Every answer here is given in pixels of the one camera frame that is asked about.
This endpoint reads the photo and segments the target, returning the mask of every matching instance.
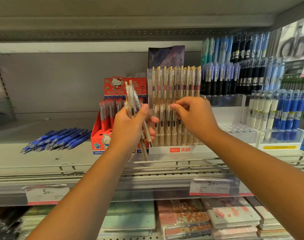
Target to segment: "forearm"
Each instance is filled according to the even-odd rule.
[[[222,130],[211,137],[204,136],[201,141],[293,236],[304,239],[304,172]]]
[[[27,240],[94,240],[126,164],[109,150],[29,235]]]

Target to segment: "hello kitty character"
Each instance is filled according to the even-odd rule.
[[[113,77],[111,84],[114,86],[113,90],[120,90],[123,84],[122,77]]]
[[[111,136],[112,136],[112,134],[110,134],[110,135],[104,134],[103,135],[102,142],[104,144],[104,149],[107,149],[107,147],[109,146],[110,141],[111,141]]]

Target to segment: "fingernail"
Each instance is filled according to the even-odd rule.
[[[149,105],[148,104],[143,104],[141,109],[144,109],[145,111],[148,111],[149,110]]]

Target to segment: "scissors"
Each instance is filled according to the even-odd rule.
[[[284,42],[284,44],[282,44],[282,47],[280,50],[281,56],[289,57],[289,56],[291,56],[291,54],[293,54],[292,56],[294,58],[301,58],[304,56],[304,52],[302,54],[298,53],[298,49],[299,49],[300,45],[304,46],[304,36],[302,34],[303,24],[304,24],[304,19],[299,20],[297,22],[294,36],[289,38],[287,41]],[[289,50],[287,50],[287,49],[284,50],[286,45],[290,45]]]

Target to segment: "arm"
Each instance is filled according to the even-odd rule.
[[[297,240],[304,240],[304,172],[222,131],[207,100],[184,97],[171,107],[285,229]]]
[[[132,151],[138,145],[143,121],[158,123],[148,116],[143,105],[134,120],[123,108],[116,114],[113,135],[107,150],[73,189],[44,218],[27,240],[94,240],[97,239],[110,201]],[[154,138],[155,132],[150,128]]]

